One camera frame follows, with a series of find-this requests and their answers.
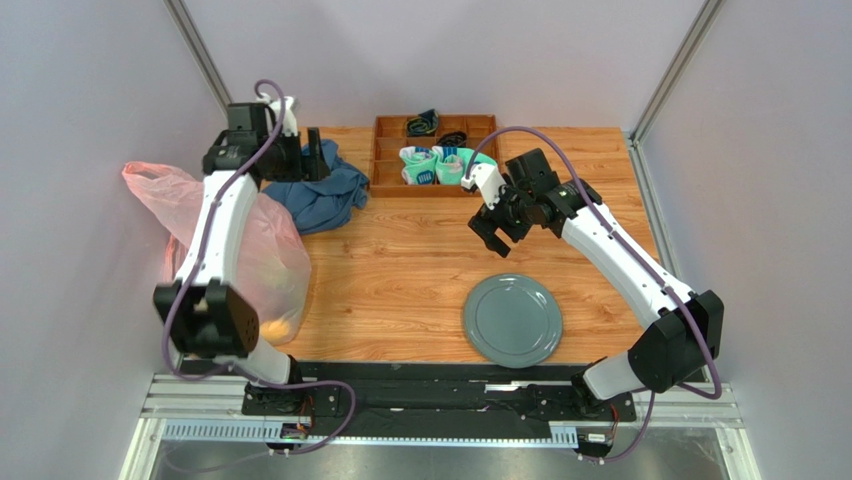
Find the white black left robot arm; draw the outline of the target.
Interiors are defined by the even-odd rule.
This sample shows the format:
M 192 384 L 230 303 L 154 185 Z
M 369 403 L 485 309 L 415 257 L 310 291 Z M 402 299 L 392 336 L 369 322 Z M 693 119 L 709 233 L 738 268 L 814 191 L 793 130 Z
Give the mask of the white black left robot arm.
M 262 387 L 294 389 L 302 381 L 297 362 L 262 338 L 257 310 L 236 286 L 261 183 L 317 181 L 330 173 L 318 129 L 301 142 L 297 104 L 285 96 L 228 105 L 228 126 L 203 157 L 202 206 L 187 256 L 153 293 L 164 324 L 161 354 L 172 374 L 179 372 L 171 358 L 177 351 L 213 361 L 214 374 L 234 371 Z

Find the pink translucent plastic bag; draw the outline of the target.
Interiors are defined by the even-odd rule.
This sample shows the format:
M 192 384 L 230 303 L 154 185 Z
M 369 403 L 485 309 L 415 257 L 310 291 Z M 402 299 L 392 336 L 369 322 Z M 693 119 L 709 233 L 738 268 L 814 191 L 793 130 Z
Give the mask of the pink translucent plastic bag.
M 182 266 L 195 232 L 202 207 L 202 183 L 178 167 L 136 161 L 124 166 L 122 176 L 133 195 L 171 234 L 160 279 L 170 283 Z M 237 290 L 257 311 L 260 325 L 287 319 L 294 330 L 291 340 L 295 338 L 311 272 L 308 252 L 291 214 L 261 193 L 250 210 L 235 282 Z

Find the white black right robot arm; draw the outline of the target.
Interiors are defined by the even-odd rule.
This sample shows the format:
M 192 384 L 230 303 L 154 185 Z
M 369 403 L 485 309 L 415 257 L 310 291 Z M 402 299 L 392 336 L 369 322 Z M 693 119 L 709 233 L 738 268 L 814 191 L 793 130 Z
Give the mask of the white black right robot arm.
M 551 231 L 585 256 L 621 294 L 643 332 L 632 347 L 589 364 L 571 379 L 586 407 L 642 389 L 664 393 L 702 368 L 719 380 L 724 304 L 697 292 L 663 268 L 625 231 L 584 180 L 563 182 L 534 149 L 504 169 L 475 162 L 461 181 L 483 204 L 469 222 L 485 246 L 506 257 L 534 226 Z

